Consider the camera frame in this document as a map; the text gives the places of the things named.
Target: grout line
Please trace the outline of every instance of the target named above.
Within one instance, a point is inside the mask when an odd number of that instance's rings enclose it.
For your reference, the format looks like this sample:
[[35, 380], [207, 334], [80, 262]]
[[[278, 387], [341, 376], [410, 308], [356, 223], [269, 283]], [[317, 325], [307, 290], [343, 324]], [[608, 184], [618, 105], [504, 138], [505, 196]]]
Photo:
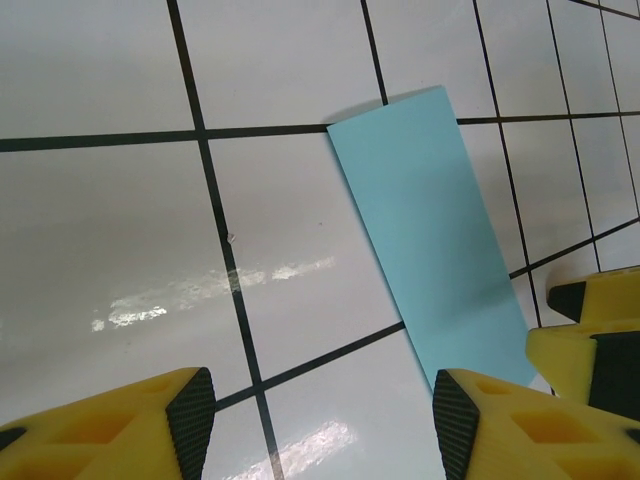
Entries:
[[[216, 179], [216, 173], [213, 167], [213, 159], [211, 157], [209, 141], [205, 136], [206, 130], [204, 117], [202, 115], [202, 106], [200, 105], [200, 99], [198, 98], [198, 90], [196, 88], [196, 82], [193, 76], [191, 59], [189, 58], [187, 40], [185, 37], [184, 28], [182, 26], [182, 20], [180, 18], [180, 10], [178, 8], [177, 0], [167, 0], [167, 7], [169, 9], [171, 27], [173, 29], [173, 35], [175, 37], [176, 48], [178, 50], [178, 58], [180, 59], [180, 66], [182, 68], [185, 88], [187, 90], [187, 97], [189, 99], [189, 107], [191, 108], [191, 114], [193, 116], [193, 124], [195, 127], [196, 135], [198, 137], [198, 147], [200, 148], [202, 167], [204, 170], [205, 179], [207, 181], [209, 198], [211, 200], [211, 207], [213, 209], [213, 216], [215, 219], [216, 228], [218, 230], [218, 240], [220, 242], [220, 247], [222, 248], [222, 256], [224, 258], [224, 264], [227, 270], [227, 278], [231, 287], [231, 296], [236, 311], [236, 317], [238, 319], [240, 334], [242, 336], [244, 353], [247, 359], [247, 364], [249, 366], [251, 383], [255, 386], [262, 382], [262, 378], [260, 376], [260, 367], [258, 365], [258, 357], [256, 355], [255, 346], [253, 344], [253, 337], [251, 335], [249, 318], [247, 316], [244, 297], [242, 295], [242, 289], [240, 286], [240, 280], [238, 278], [238, 270], [236, 267], [235, 257], [233, 255], [231, 245], [229, 244], [229, 242], [227, 242], [227, 220], [224, 214], [224, 209], [222, 207], [222, 198], [220, 196], [220, 189], [218, 188], [218, 181]], [[284, 480], [282, 464], [280, 462], [280, 455], [278, 452], [278, 445], [276, 443], [273, 423], [271, 421], [269, 407], [267, 405], [267, 399], [264, 395], [264, 392], [258, 392], [256, 394], [256, 401], [258, 403], [258, 412], [260, 414], [260, 421], [262, 423], [262, 431], [264, 433], [265, 442], [267, 444], [267, 450], [269, 451], [269, 459], [271, 461], [271, 469], [273, 471], [273, 475], [275, 477], [275, 480]]]
[[[564, 95], [564, 101], [567, 106], [567, 113], [571, 115], [571, 106], [569, 105], [569, 94], [567, 93], [567, 84], [564, 79], [564, 72], [562, 70], [562, 62], [560, 61], [560, 49], [558, 48], [558, 41], [556, 39], [556, 29], [553, 24], [553, 15], [551, 15], [551, 5], [549, 4], [549, 0], [547, 0], [547, 14], [549, 15], [549, 25], [551, 26], [551, 36], [553, 37], [553, 47], [556, 52], [556, 60], [558, 62], [558, 71], [560, 73], [560, 82], [562, 83], [562, 92]], [[593, 231], [593, 218], [591, 217], [591, 208], [589, 208], [589, 198], [587, 195], [587, 187], [584, 183], [584, 173], [582, 171], [582, 162], [580, 161], [580, 149], [578, 148], [578, 141], [576, 139], [576, 130], [575, 125], [573, 124], [573, 120], [569, 119], [569, 127], [571, 128], [571, 139], [573, 141], [573, 148], [576, 154], [576, 163], [578, 165], [578, 174], [580, 175], [580, 187], [582, 188], [582, 196], [584, 198], [584, 206], [587, 210], [587, 220], [589, 221], [589, 233], [591, 237], [594, 236]], [[593, 242], [593, 252], [596, 257], [596, 265], [598, 267], [598, 272], [602, 271], [600, 267], [600, 255], [598, 255], [598, 247], [596, 242]]]
[[[602, 10], [600, 10], [600, 22], [602, 23], [602, 33], [604, 35], [604, 46], [607, 50], [607, 59], [609, 60], [609, 71], [611, 72], [611, 83], [613, 84], [613, 93], [616, 97], [616, 106], [618, 108], [618, 112], [620, 112], [620, 98], [618, 97], [618, 87], [616, 86], [616, 78], [613, 74], [613, 63], [611, 62], [611, 52], [609, 51], [609, 40], [607, 39], [607, 28], [604, 24], [604, 14]], [[640, 216], [640, 205], [638, 205], [638, 193], [636, 191], [636, 182], [633, 179], [633, 169], [631, 168], [631, 159], [629, 158], [629, 147], [627, 145], [627, 135], [624, 131], [624, 122], [622, 121], [622, 117], [620, 118], [620, 130], [622, 131], [622, 142], [624, 143], [624, 151], [627, 156], [627, 166], [629, 168], [629, 176], [631, 177], [631, 188], [633, 189], [633, 198], [636, 203], [636, 213]]]
[[[550, 255], [548, 257], [545, 257], [541, 260], [538, 260], [537, 262], [532, 263], [529, 267], [523, 267], [520, 268], [518, 270], [515, 270], [514, 272], [511, 272], [509, 274], [509, 278], [511, 280], [516, 279], [522, 275], [529, 275], [529, 282], [530, 282], [530, 286], [533, 285], [533, 277], [532, 274], [533, 272], [554, 261], [557, 260], [559, 258], [564, 257], [565, 255], [568, 255], [572, 252], [575, 252], [576, 250], [579, 250], [582, 247], [585, 247], [587, 245], [589, 245], [590, 243], [596, 242], [598, 240], [602, 240], [603, 238], [606, 238], [610, 235], [613, 235], [614, 233], [617, 233], [621, 230], [624, 230], [627, 227], [630, 227], [636, 223], [640, 222], [640, 217], [639, 218], [634, 218], [633, 220], [630, 220], [628, 222], [625, 222], [623, 224], [620, 224], [610, 230], [607, 230], [606, 232], [602, 232], [598, 235], [596, 235], [593, 238], [584, 240], [580, 243], [577, 243], [571, 247], [565, 248], [564, 250], [561, 250], [559, 252], [554, 253], [553, 255]], [[536, 315], [539, 316], [539, 307], [537, 303], [534, 303], [534, 307], [536, 308]], [[396, 324], [393, 324], [389, 327], [383, 328], [382, 330], [379, 330], [375, 333], [372, 333], [370, 335], [367, 335], [366, 337], [360, 338], [358, 340], [355, 340], [354, 342], [351, 342], [343, 347], [340, 347], [336, 350], [333, 350], [329, 353], [326, 353], [324, 355], [321, 355], [317, 358], [314, 358], [312, 360], [309, 360], [308, 362], [305, 362], [301, 365], [298, 365], [296, 367], [293, 367], [289, 370], [286, 370], [285, 372], [279, 373], [277, 375], [274, 375], [273, 377], [270, 377], [262, 382], [260, 382], [257, 385], [253, 385], [251, 387], [247, 387], [243, 390], [240, 390], [236, 393], [233, 393], [231, 395], [228, 395], [226, 397], [221, 398], [220, 400], [216, 401], [216, 411], [221, 411], [224, 410], [226, 408], [232, 407], [244, 400], [247, 400], [251, 397], [253, 397], [254, 395], [257, 395], [258, 392], [264, 392], [267, 391], [271, 388], [275, 388], [279, 385], [282, 385], [285, 382], [288, 382], [289, 380], [293, 380], [294, 378], [300, 377], [301, 375], [304, 375], [306, 373], [312, 372], [313, 370], [320, 368], [324, 365], [327, 365], [328, 363], [333, 362], [334, 360], [338, 360], [339, 358], [342, 358], [346, 355], [349, 355], [351, 353], [357, 352], [358, 350], [367, 347], [379, 340], [382, 340], [383, 338], [386, 338], [390, 335], [393, 335], [396, 332], [399, 332], [401, 330], [404, 330], [405, 324], [404, 322], [398, 322]]]
[[[482, 21], [480, 20], [480, 10], [478, 9], [478, 1], [473, 0], [473, 10], [476, 16], [476, 23], [478, 25], [478, 34], [480, 35], [480, 44], [482, 45], [482, 54], [484, 56], [484, 63], [487, 69], [487, 77], [489, 79], [489, 87], [491, 89], [491, 97], [493, 98], [493, 105], [496, 110], [496, 116], [500, 120], [500, 107], [498, 106], [498, 95], [496, 93], [496, 86], [493, 81], [493, 73], [491, 72], [491, 63], [489, 62], [489, 51], [487, 49], [487, 43], [484, 38], [484, 31], [482, 29]], [[524, 225], [522, 223], [522, 214], [520, 212], [520, 206], [518, 204], [518, 196], [516, 194], [516, 184], [513, 177], [513, 170], [511, 168], [511, 161], [509, 160], [509, 149], [507, 148], [507, 140], [504, 134], [504, 128], [502, 122], [498, 123], [498, 130], [500, 131], [500, 141], [502, 143], [502, 152], [504, 153], [504, 161], [507, 168], [507, 175], [509, 177], [509, 187], [511, 188], [511, 198], [513, 200], [513, 208], [516, 214], [516, 220], [518, 222], [518, 232], [520, 234], [520, 242], [522, 243], [522, 253], [524, 255], [525, 266], [529, 268], [529, 252], [527, 250], [527, 241], [524, 234]], [[536, 295], [535, 285], [533, 283], [533, 276], [529, 272], [529, 287], [531, 288], [531, 296], [533, 299], [533, 305], [536, 311], [536, 321], [538, 325], [541, 325], [540, 309], [538, 306], [538, 297]]]
[[[458, 118], [458, 125], [494, 125], [520, 122], [540, 122], [553, 120], [577, 120], [582, 118], [619, 118], [640, 116], [640, 111], [574, 113], [557, 115], [531, 115], [511, 117], [467, 117]], [[303, 125], [273, 125], [263, 127], [234, 127], [196, 130], [175, 130], [166, 132], [113, 133], [99, 135], [71, 135], [60, 137], [28, 137], [0, 139], [1, 152], [28, 152], [38, 150], [58, 150], [67, 148], [113, 147], [122, 145], [144, 145], [155, 143], [189, 142], [200, 138], [217, 140], [224, 138], [253, 138], [279, 135], [305, 135], [326, 133], [331, 124], [316, 123]]]
[[633, 15], [631, 13], [622, 12], [620, 10], [616, 10], [614, 8], [605, 7], [600, 5], [600, 0], [598, 0], [598, 4], [586, 2], [585, 0], [569, 0], [570, 2], [577, 3], [580, 5], [584, 5], [586, 7], [597, 8], [601, 12], [613, 13], [615, 15], [620, 15], [622, 17], [633, 18], [634, 20], [640, 20], [640, 9], [638, 11], [638, 15]]
[[373, 26], [371, 25], [371, 17], [369, 16], [369, 7], [367, 6], [367, 0], [360, 0], [362, 6], [362, 15], [364, 16], [364, 23], [367, 27], [367, 36], [369, 37], [369, 47], [371, 47], [371, 57], [373, 59], [373, 67], [376, 70], [376, 78], [378, 79], [378, 88], [380, 89], [380, 98], [383, 105], [389, 104], [387, 98], [387, 89], [384, 86], [384, 79], [382, 78], [382, 67], [380, 66], [380, 58], [378, 57], [378, 49], [376, 47], [376, 39], [373, 36]]

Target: glossy floor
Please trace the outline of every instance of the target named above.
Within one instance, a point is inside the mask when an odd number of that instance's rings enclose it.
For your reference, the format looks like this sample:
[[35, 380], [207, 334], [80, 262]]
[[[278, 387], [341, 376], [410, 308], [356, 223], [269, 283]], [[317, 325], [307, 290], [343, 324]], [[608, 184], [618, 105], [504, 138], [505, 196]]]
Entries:
[[121, 3], [0, 17], [0, 423], [203, 365], [206, 479], [443, 478], [324, 133], [432, 85], [530, 327], [640, 263], [636, 0]]

